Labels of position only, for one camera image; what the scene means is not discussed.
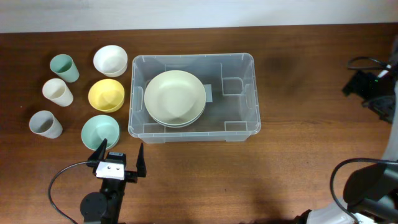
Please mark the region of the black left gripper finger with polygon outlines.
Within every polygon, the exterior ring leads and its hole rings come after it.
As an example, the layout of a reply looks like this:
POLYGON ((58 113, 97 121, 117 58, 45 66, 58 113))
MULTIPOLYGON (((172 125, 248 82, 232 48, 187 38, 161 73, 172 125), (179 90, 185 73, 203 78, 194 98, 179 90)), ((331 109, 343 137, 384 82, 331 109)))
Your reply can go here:
POLYGON ((138 177, 146 177, 147 175, 147 168, 146 162, 144 159, 144 144, 141 143, 139 148, 139 153, 136 161, 136 168, 137 168, 137 176, 138 177))
POLYGON ((97 150, 92 153, 92 155, 88 158, 88 161, 96 162, 104 159, 104 154, 106 152, 108 140, 105 138, 103 139, 102 143, 99 145, 97 150))

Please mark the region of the mint green small bowl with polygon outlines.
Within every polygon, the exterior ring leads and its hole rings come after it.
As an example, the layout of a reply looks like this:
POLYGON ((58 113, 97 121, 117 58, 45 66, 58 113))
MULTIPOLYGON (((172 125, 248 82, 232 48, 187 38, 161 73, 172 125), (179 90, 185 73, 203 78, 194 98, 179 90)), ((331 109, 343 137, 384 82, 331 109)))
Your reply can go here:
POLYGON ((81 130, 83 144, 93 151, 107 139, 106 150, 117 145, 120 137, 119 123, 111 116, 97 115, 90 118, 81 130))

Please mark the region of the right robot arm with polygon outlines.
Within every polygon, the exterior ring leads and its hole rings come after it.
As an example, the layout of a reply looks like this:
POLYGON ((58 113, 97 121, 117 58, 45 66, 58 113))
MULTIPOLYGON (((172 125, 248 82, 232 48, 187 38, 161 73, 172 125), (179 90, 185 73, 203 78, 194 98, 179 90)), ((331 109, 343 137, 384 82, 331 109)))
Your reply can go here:
POLYGON ((392 125, 389 141, 381 159, 352 158, 340 162, 330 177, 333 202, 318 210, 307 210, 294 218, 294 223, 348 224, 397 223, 397 44, 393 45, 388 62, 375 60, 370 67, 354 67, 355 73, 344 86, 345 96, 352 93, 363 99, 362 106, 379 119, 392 125), (340 168, 354 162, 368 166, 354 171, 345 183, 343 197, 335 194, 334 181, 340 168))

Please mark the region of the yellow small bowl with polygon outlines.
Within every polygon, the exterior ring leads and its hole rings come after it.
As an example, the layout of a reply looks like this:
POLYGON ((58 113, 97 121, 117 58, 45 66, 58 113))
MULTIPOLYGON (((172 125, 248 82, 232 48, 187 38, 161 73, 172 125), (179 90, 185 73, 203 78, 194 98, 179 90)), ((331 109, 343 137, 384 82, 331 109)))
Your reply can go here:
POLYGON ((123 85, 110 78, 96 82, 88 92, 90 105, 105 113, 112 113, 120 109, 124 104, 124 97, 123 85))

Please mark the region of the beige plate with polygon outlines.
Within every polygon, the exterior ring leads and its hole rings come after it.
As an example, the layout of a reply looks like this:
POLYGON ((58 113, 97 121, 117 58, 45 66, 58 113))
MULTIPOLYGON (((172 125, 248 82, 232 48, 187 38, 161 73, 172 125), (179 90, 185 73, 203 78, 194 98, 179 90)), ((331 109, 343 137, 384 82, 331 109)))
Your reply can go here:
POLYGON ((149 114, 168 124, 181 124, 195 118, 205 108, 202 82, 182 70, 158 74, 146 87, 144 103, 149 114))

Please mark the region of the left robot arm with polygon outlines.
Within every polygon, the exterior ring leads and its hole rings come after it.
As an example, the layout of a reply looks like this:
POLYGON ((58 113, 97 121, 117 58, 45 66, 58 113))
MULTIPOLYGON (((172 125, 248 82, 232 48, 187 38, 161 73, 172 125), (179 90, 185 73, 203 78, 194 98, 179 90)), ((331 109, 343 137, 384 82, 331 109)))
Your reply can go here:
POLYGON ((117 223, 125 193, 126 184, 137 183, 138 178, 147 175, 144 159, 144 145, 141 144, 136 161, 136 170, 126 170, 126 155, 120 152, 106 152, 108 141, 104 139, 88 158, 88 167, 93 175, 102 180, 97 192, 86 195, 80 204, 85 223, 117 223))

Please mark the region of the cream plate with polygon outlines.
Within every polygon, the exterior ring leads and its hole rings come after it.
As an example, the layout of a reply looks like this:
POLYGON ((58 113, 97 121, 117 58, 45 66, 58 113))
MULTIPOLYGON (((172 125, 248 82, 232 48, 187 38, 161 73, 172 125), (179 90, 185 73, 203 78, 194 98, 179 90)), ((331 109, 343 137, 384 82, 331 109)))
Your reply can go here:
POLYGON ((149 114, 149 115, 150 115, 150 117, 151 117, 154 121, 156 121, 157 123, 162 124, 162 125, 164 125, 164 126, 166 126, 166 127, 170 127, 170 128, 182 128, 182 127, 185 127, 185 126, 188 126, 188 125, 194 123, 194 122, 203 114, 204 110, 205 110, 205 108, 203 108, 203 110, 200 112, 200 114, 199 114, 198 116, 196 116, 195 118, 191 119, 190 121, 187 121, 187 122, 181 123, 181 124, 168 124, 168 123, 164 123, 164 122, 162 122, 162 121, 159 121, 158 119, 155 119, 151 114, 149 114))

